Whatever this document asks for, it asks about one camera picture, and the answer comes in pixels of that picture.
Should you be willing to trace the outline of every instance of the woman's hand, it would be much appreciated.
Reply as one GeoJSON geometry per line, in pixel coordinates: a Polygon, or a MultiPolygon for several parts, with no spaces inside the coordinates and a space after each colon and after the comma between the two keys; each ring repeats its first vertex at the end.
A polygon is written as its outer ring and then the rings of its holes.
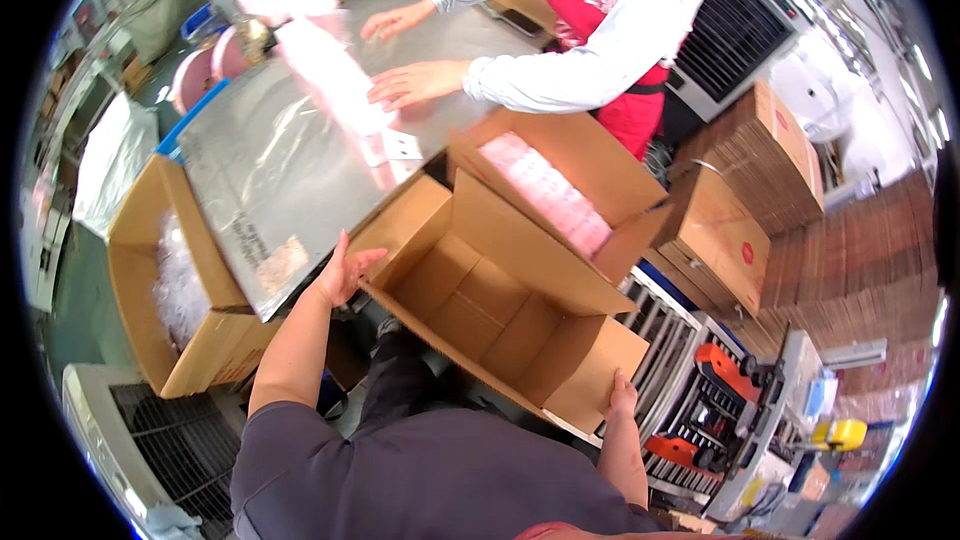
{"type": "Polygon", "coordinates": [[[464,76],[471,61],[424,61],[399,66],[370,78],[373,87],[366,93],[370,104],[390,101],[390,113],[415,102],[436,99],[463,90],[464,76]]]}
{"type": "Polygon", "coordinates": [[[437,5],[433,0],[421,0],[410,6],[370,15],[360,29],[360,37],[369,40],[375,32],[380,30],[380,40],[386,40],[399,31],[410,30],[436,10],[437,5]]]}
{"type": "Polygon", "coordinates": [[[630,383],[630,379],[617,369],[613,374],[613,391],[609,394],[609,408],[606,410],[606,420],[610,421],[618,415],[634,418],[634,409],[637,407],[637,389],[630,383]]]}
{"type": "Polygon", "coordinates": [[[337,247],[333,249],[333,256],[308,288],[319,293],[330,303],[330,307],[339,307],[350,300],[351,296],[357,292],[360,276],[364,271],[387,254],[386,248],[374,248],[348,255],[349,243],[346,230],[341,230],[337,247]]]}

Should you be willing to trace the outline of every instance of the plastic bag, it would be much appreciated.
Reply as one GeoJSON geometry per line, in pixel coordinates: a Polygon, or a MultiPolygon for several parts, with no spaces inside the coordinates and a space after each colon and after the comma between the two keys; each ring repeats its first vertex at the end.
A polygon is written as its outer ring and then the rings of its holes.
{"type": "Polygon", "coordinates": [[[210,310],[210,299],[193,264],[184,230],[173,210],[160,221],[160,240],[156,244],[159,277],[153,284],[153,298],[160,322],[170,331],[178,353],[197,333],[210,310]]]}
{"type": "Polygon", "coordinates": [[[73,221],[105,241],[120,203],[159,141],[157,114],[126,92],[117,94],[87,138],[73,221]]]}

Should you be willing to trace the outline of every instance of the pink spool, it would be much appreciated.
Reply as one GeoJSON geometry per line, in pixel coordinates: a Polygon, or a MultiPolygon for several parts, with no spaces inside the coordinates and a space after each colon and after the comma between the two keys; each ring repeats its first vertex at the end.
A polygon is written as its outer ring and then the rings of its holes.
{"type": "Polygon", "coordinates": [[[174,96],[174,110],[181,117],[213,87],[212,56],[211,48],[203,48],[190,53],[176,68],[170,92],[174,96]]]}
{"type": "Polygon", "coordinates": [[[214,82],[234,79],[247,70],[247,59],[236,39],[236,27],[231,25],[220,35],[210,59],[210,73],[214,82]]]}

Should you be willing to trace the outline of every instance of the stainless steel work surface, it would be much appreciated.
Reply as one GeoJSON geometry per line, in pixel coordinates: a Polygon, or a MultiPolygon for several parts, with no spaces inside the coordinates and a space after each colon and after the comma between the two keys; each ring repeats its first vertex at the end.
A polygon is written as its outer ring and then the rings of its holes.
{"type": "MultiPolygon", "coordinates": [[[[537,50],[478,9],[432,15],[387,41],[360,41],[357,32],[369,15],[416,1],[346,0],[350,51],[367,74],[425,60],[537,50]]],[[[341,229],[354,229],[440,152],[450,127],[468,126],[492,107],[462,92],[415,105],[402,114],[399,129],[417,138],[422,159],[371,168],[288,66],[270,58],[231,81],[178,142],[207,225],[249,304],[266,321],[330,253],[341,229]]]]}

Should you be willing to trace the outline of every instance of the blue plastic crate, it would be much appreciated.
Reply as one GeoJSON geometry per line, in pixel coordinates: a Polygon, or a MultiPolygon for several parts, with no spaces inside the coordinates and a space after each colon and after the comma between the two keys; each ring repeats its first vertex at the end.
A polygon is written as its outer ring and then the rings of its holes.
{"type": "Polygon", "coordinates": [[[180,26],[180,38],[196,45],[210,34],[222,32],[229,27],[230,24],[219,18],[208,2],[201,6],[196,13],[186,18],[186,21],[180,26]]]}

